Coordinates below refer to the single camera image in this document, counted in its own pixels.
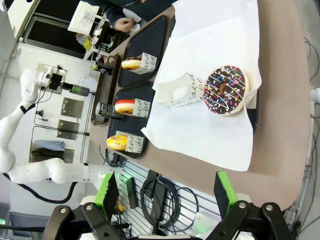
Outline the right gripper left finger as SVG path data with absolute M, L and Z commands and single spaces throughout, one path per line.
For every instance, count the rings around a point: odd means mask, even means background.
M 44 228 L 46 240 L 118 240 L 120 234 L 111 224 L 119 197 L 115 174 L 107 174 L 94 201 L 75 209 L 55 207 Z

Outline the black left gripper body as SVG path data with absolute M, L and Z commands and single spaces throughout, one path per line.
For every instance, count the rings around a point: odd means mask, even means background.
M 52 73 L 52 75 L 50 77 L 50 81 L 48 83 L 48 88 L 56 91 L 58 89 L 58 87 L 61 85 L 62 79 L 63 79 L 62 75 Z

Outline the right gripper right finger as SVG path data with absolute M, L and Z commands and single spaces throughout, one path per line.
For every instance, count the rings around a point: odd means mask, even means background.
M 235 240 L 241 232 L 251 233 L 255 240 L 292 239 L 279 205 L 266 202 L 258 207 L 239 200 L 227 172 L 216 172 L 213 192 L 221 221 L 208 235 L 208 240 Z

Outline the person's bare hand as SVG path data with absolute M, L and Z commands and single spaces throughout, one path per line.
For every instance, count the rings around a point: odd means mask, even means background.
M 136 22 L 133 18 L 130 17 L 122 17 L 119 18 L 115 23 L 113 28 L 117 31 L 121 32 L 130 32 L 131 29 L 135 26 Z

